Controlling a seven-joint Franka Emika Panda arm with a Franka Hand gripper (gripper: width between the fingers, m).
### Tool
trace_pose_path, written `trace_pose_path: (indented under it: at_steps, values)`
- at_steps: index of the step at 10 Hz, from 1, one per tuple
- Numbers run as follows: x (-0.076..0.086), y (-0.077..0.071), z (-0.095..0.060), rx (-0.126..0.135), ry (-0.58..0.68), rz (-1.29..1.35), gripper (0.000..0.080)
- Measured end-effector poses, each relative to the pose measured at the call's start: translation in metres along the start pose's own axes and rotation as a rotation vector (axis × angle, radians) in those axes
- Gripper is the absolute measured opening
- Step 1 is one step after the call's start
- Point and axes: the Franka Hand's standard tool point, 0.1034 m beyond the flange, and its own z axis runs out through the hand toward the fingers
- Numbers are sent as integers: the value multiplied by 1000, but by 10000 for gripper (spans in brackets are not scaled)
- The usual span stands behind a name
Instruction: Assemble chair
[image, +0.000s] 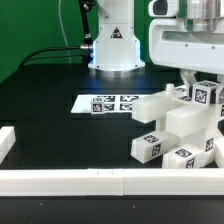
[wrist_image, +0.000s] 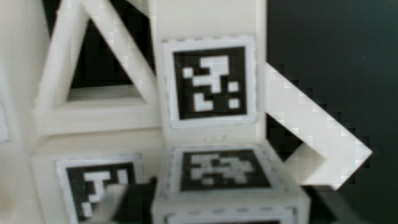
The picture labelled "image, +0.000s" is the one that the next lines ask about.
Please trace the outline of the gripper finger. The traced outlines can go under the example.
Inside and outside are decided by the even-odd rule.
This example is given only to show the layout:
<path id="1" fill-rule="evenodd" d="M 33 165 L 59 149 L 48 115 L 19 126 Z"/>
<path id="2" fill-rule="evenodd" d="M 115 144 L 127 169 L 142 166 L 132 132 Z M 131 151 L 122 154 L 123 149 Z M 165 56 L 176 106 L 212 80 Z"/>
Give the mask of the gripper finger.
<path id="1" fill-rule="evenodd" d="M 187 69 L 180 70 L 180 76 L 184 85 L 186 86 L 188 96 L 191 95 L 193 84 L 196 82 L 195 74 L 196 72 L 194 70 L 187 70 Z"/>
<path id="2" fill-rule="evenodd" d="M 216 103 L 224 104 L 224 75 L 217 75 Z"/>

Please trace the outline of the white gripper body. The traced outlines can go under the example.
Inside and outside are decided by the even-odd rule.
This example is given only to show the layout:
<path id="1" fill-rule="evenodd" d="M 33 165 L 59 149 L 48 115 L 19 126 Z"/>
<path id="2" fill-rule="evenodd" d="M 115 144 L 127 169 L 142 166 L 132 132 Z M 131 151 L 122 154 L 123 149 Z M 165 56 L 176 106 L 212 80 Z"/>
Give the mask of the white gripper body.
<path id="1" fill-rule="evenodd" d="M 190 32 L 184 21 L 154 19 L 149 54 L 156 65 L 224 75 L 224 18 L 214 32 Z"/>

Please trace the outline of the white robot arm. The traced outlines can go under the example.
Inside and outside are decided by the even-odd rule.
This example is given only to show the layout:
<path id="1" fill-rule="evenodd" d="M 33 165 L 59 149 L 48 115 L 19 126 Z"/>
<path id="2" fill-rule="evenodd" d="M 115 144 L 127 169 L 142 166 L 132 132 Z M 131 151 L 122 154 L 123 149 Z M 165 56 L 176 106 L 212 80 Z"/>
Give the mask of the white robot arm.
<path id="1" fill-rule="evenodd" d="M 81 0 L 98 6 L 98 37 L 86 44 L 91 69 L 129 71 L 142 67 L 134 34 L 134 0 Z M 149 56 L 156 65 L 178 68 L 191 87 L 196 72 L 215 74 L 216 102 L 224 103 L 224 0 L 151 0 Z"/>

